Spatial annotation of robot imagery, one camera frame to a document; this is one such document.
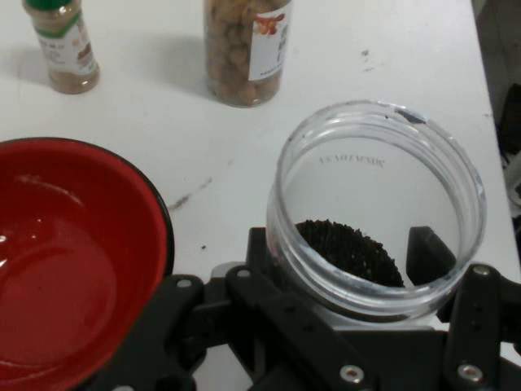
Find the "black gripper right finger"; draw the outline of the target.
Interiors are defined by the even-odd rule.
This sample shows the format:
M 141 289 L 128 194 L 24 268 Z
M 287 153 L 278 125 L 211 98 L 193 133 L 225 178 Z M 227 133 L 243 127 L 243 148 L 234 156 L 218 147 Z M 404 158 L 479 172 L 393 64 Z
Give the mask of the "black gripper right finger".
M 406 274 L 416 285 L 448 276 L 456 258 L 428 226 L 409 230 Z M 518 390 L 520 367 L 501 357 L 501 343 L 520 347 L 520 286 L 482 263 L 469 265 L 454 297 L 437 313 L 449 324 L 445 390 Z

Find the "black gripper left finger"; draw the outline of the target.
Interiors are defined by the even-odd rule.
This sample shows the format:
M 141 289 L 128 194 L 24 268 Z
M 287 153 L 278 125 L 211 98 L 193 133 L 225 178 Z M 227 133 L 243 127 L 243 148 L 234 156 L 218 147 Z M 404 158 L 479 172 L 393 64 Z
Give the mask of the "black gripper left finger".
M 93 390 L 193 390 L 208 349 L 229 346 L 255 390 L 372 390 L 374 368 L 339 332 L 251 264 L 204 283 L 166 278 Z

